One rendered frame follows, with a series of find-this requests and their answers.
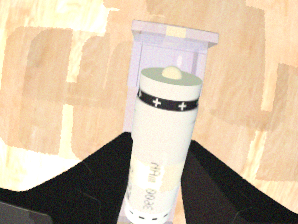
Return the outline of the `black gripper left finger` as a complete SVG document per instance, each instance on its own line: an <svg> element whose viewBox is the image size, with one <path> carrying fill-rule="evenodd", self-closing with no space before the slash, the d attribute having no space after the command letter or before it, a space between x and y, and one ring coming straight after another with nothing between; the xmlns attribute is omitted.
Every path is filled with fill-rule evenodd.
<svg viewBox="0 0 298 224"><path fill-rule="evenodd" d="M0 188L0 224L117 224L132 151L132 132L122 132L45 183Z"/></svg>

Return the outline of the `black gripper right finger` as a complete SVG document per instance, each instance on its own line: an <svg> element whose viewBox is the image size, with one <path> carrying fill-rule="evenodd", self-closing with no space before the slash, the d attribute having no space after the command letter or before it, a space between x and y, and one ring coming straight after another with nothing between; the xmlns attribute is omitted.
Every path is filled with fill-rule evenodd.
<svg viewBox="0 0 298 224"><path fill-rule="evenodd" d="M298 213L247 183L194 140L182 171L181 198L186 224L298 224Z"/></svg>

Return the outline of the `white cylindrical battery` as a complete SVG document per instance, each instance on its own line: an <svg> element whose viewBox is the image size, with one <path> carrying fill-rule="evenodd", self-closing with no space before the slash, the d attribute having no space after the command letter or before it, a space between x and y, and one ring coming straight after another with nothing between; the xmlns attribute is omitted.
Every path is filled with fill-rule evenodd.
<svg viewBox="0 0 298 224"><path fill-rule="evenodd" d="M134 108L125 214L136 224L164 224L182 171L204 81L169 65L142 69Z"/></svg>

